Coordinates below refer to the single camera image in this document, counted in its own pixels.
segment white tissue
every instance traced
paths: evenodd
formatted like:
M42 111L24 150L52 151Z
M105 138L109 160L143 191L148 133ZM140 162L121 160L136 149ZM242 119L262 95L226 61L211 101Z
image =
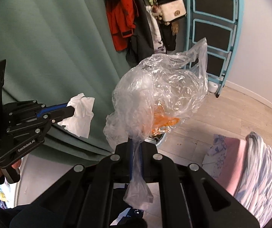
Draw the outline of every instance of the white tissue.
M92 112L95 98L85 97L83 93L72 97L67 106L75 108L72 117L65 118L58 125L65 126L65 129L78 137L88 138L91 119L94 116Z

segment hanging clothes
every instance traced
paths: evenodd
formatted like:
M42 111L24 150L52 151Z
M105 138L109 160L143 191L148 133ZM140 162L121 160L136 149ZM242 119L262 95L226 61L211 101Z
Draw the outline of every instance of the hanging clothes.
M122 51L127 48L128 38L136 28L137 8L133 0L107 0L106 11L115 50Z
M152 7L150 5L146 6L147 11L147 18L149 27L151 30L153 46L154 46L154 54L156 53L166 53L165 45L162 41L158 22L156 21L155 17L152 15Z
M130 38L127 62L133 67L141 60L154 54L154 45L151 36L150 26L147 20L147 11L143 0L134 0L138 9L139 17L135 18L136 28Z
M179 30L179 22L175 21L169 25L160 24L160 31L167 51L176 49L176 35Z

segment patterned cloth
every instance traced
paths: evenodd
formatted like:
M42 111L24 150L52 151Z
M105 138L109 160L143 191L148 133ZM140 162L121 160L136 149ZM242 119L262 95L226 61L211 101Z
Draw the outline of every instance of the patterned cloth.
M208 156L214 161L214 166L209 174L217 179L222 171L224 160L227 154L227 146L224 142L225 136L223 135L214 135L213 146L208 151Z
M234 197L251 212L260 226L272 218L272 147L258 134L247 136L248 153Z

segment bed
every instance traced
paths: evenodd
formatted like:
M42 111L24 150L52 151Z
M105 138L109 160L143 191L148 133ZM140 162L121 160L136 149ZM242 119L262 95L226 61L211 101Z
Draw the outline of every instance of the bed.
M203 169L259 221L272 227L272 147L251 132L246 140L215 135Z

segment metal bolt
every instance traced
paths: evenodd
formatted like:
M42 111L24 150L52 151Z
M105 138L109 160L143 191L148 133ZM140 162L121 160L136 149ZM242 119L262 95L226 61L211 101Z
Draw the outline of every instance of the metal bolt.
M120 156L118 154L113 154L111 157L110 157L111 161L118 161L120 160Z
M81 171L83 171L83 170L84 170L84 166L81 165L81 164L77 164L77 165L75 165L75 167L74 167L74 171L75 171L75 172L81 172Z
M199 166L197 164L190 164L189 168L190 170L197 171L199 169Z
M162 159L162 155L161 154L154 154L153 155L153 159L155 159L155 160L161 160Z

